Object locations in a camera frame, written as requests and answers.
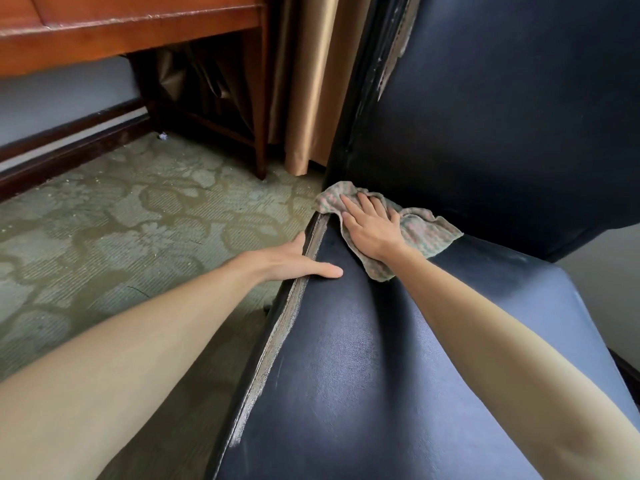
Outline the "person's left hand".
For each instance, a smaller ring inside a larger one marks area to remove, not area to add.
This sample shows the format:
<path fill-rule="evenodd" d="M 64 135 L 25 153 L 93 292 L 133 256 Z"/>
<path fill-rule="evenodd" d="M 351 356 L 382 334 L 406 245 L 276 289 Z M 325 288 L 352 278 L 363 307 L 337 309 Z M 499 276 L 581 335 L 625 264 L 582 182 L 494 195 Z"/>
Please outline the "person's left hand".
<path fill-rule="evenodd" d="M 242 268 L 254 283 L 295 280 L 304 277 L 299 274 L 299 260 L 314 260 L 304 254 L 305 242 L 306 235 L 300 232 L 290 242 L 246 251 L 232 261 L 235 266 Z"/>

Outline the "person's right hand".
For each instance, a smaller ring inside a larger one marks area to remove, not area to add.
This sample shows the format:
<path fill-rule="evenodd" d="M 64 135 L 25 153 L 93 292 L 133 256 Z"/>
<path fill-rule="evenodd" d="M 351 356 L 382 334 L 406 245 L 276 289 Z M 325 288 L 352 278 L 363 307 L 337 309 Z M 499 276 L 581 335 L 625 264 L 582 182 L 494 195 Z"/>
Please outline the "person's right hand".
<path fill-rule="evenodd" d="M 368 197 L 376 207 L 376 217 L 363 213 L 359 193 L 356 195 L 357 201 L 353 201 L 344 194 L 340 195 L 340 200 L 346 208 L 344 212 L 350 213 L 357 220 L 358 235 L 354 236 L 354 241 L 358 250 L 367 257 L 390 265 L 399 252 L 406 247 L 401 227 L 391 224 L 388 220 L 387 208 L 379 198 Z"/>

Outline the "checked pink green cleaning cloth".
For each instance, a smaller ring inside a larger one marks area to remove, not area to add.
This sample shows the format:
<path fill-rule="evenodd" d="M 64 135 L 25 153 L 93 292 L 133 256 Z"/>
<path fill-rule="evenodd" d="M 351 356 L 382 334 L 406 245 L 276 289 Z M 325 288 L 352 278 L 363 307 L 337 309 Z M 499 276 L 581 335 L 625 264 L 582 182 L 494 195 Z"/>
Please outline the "checked pink green cleaning cloth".
<path fill-rule="evenodd" d="M 418 207 L 401 208 L 384 195 L 357 187 L 349 181 L 340 181 L 316 195 L 315 210 L 320 214 L 337 215 L 340 222 L 340 234 L 348 248 L 360 259 L 368 277 L 376 282 L 388 282 L 394 273 L 384 265 L 363 254 L 354 244 L 348 229 L 342 222 L 342 213 L 347 211 L 340 196 L 358 203 L 357 195 L 363 193 L 368 197 L 379 199 L 386 210 L 393 209 L 399 215 L 399 228 L 407 245 L 420 251 L 424 258 L 431 258 L 446 250 L 463 233 L 441 216 L 435 216 L 430 210 Z"/>

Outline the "dark blue leather chair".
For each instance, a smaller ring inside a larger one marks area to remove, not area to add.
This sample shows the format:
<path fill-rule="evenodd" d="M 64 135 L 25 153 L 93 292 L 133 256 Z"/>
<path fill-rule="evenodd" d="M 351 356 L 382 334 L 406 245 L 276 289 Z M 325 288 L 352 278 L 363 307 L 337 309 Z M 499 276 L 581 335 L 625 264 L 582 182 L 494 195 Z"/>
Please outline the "dark blue leather chair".
<path fill-rule="evenodd" d="M 373 0 L 333 140 L 340 180 L 446 218 L 433 262 L 555 347 L 640 429 L 554 262 L 640 223 L 640 0 Z M 315 214 L 204 480 L 540 480 L 397 279 Z"/>

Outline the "person's left forearm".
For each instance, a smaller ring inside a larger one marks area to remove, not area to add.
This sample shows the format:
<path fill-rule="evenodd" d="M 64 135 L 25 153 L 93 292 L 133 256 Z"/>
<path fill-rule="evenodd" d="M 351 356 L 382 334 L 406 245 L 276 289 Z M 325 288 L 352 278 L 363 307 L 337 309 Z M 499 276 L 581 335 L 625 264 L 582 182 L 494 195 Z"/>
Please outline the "person's left forearm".
<path fill-rule="evenodd" d="M 0 480 L 96 480 L 260 282 L 259 256 L 107 319 L 0 382 Z"/>

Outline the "person's right forearm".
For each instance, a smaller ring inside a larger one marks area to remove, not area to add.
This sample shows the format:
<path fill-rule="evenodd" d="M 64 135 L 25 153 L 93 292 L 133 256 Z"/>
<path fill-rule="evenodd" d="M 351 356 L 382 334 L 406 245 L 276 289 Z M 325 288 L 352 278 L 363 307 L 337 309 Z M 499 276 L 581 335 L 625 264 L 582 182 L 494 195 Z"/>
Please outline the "person's right forearm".
<path fill-rule="evenodd" d="M 576 366 L 417 250 L 391 244 L 378 257 L 544 480 L 640 480 L 640 432 Z"/>

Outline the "beige curtain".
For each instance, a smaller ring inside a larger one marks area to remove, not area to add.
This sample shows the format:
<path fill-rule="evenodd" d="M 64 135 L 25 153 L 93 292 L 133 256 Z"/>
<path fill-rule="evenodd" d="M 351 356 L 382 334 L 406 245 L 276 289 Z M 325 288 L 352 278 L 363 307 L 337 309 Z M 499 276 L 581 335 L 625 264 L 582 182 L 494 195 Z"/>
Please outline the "beige curtain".
<path fill-rule="evenodd" d="M 293 176 L 326 166 L 372 0 L 268 0 L 268 145 Z"/>

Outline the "dark brown curtain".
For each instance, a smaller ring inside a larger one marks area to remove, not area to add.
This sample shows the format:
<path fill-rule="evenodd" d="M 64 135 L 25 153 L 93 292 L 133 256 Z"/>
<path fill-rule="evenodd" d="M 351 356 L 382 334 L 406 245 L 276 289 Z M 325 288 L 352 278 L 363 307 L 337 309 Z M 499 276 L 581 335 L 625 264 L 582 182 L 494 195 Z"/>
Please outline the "dark brown curtain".
<path fill-rule="evenodd" d="M 253 106 L 238 34 L 156 48 L 159 97 L 253 139 Z"/>

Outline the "dark wooden baseboard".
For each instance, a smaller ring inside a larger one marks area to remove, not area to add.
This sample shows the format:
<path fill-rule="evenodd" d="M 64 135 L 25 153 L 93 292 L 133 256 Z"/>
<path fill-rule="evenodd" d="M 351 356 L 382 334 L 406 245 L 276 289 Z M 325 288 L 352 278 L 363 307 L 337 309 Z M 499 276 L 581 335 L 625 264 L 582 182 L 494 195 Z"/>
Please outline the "dark wooden baseboard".
<path fill-rule="evenodd" d="M 151 132 L 139 98 L 0 146 L 0 202 Z"/>

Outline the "brown wooden desk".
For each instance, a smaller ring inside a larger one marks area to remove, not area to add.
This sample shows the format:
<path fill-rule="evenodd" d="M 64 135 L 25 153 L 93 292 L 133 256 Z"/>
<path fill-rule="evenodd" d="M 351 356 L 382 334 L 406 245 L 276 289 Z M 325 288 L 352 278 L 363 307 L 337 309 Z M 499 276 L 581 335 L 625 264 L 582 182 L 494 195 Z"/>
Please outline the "brown wooden desk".
<path fill-rule="evenodd" d="M 142 60 L 150 50 L 241 32 L 247 44 L 253 140 L 185 115 L 250 144 L 256 175 L 266 177 L 268 142 L 269 0 L 0 0 L 0 78 L 131 55 L 143 101 L 159 129 L 158 99 Z"/>

